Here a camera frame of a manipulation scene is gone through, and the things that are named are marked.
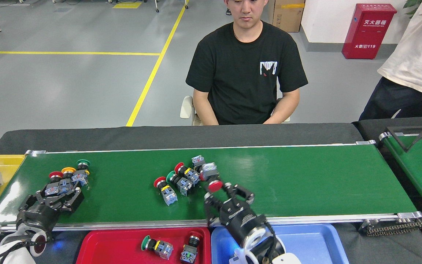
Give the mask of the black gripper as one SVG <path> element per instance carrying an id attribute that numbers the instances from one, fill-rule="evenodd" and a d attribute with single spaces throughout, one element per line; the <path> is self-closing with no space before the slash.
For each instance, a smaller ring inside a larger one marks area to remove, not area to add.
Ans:
<path id="1" fill-rule="evenodd" d="M 250 208 L 255 194 L 239 184 L 227 182 L 222 189 L 228 198 L 223 201 L 214 194 L 204 195 L 204 210 L 209 228 L 224 226 L 238 245 L 257 245 L 266 233 L 266 217 Z"/>
<path id="2" fill-rule="evenodd" d="M 39 232 L 43 230 L 47 235 L 51 235 L 60 217 L 60 212 L 74 213 L 84 200 L 84 194 L 80 187 L 75 187 L 74 190 L 55 197 L 52 208 L 49 202 L 53 198 L 53 196 L 44 196 L 41 192 L 25 197 L 18 208 L 17 231 Z"/>

